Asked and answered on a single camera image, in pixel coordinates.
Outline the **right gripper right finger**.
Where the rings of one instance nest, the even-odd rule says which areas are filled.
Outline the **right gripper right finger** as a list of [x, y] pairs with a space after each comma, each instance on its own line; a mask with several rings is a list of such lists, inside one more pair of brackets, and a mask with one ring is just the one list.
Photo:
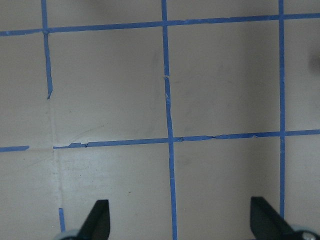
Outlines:
[[296, 240], [295, 231], [261, 196], [250, 200], [250, 229], [256, 240]]

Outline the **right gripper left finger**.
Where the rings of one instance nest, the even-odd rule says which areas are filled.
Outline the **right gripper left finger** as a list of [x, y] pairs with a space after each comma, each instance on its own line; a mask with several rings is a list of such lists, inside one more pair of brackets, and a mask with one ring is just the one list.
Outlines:
[[108, 240], [111, 232], [109, 200], [97, 200], [80, 228], [78, 240]]

